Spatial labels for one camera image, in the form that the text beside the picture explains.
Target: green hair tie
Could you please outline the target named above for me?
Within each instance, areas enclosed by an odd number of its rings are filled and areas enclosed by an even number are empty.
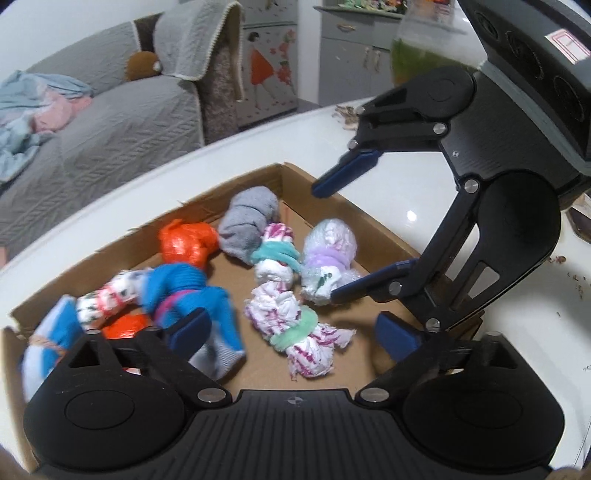
[[[318,325],[318,315],[314,310],[304,305],[301,308],[300,321],[285,332],[273,335],[269,343],[278,352],[285,352],[289,347],[305,340],[309,334],[314,332],[316,325]]]
[[[262,260],[275,260],[282,262],[295,272],[300,273],[301,265],[298,262],[300,253],[291,242],[263,242],[251,255],[251,262],[257,264]]]

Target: drawer handle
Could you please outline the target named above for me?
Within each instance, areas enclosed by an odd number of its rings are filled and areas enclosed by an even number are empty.
[[[354,25],[347,25],[344,23],[339,23],[337,24],[336,28],[338,28],[339,30],[341,30],[341,32],[343,33],[350,33],[352,31],[357,30],[357,27]]]
[[[363,56],[363,68],[367,70],[369,59],[369,47],[365,47],[365,55]]]
[[[381,52],[379,50],[374,50],[374,70],[375,73],[379,73],[379,56]]]

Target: cabinet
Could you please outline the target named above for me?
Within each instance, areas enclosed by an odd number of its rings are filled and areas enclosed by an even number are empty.
[[[297,23],[297,0],[241,0],[244,25]]]
[[[321,106],[380,95],[394,87],[389,50],[399,24],[398,19],[368,14],[323,12]]]
[[[244,28],[242,80],[236,104],[243,127],[297,108],[297,29],[294,25]]]

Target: gray sock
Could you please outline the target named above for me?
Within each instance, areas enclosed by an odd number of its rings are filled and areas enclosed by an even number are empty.
[[[267,187],[253,187],[238,193],[217,229],[220,248],[232,257],[252,265],[251,255],[260,246],[267,224],[279,215],[279,201]]]

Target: label sticker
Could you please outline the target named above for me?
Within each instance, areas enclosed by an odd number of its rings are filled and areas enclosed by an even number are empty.
[[[566,28],[561,28],[560,30],[552,32],[551,34],[546,35],[546,38],[550,40],[550,43],[559,49],[572,64],[591,56],[589,49]]]

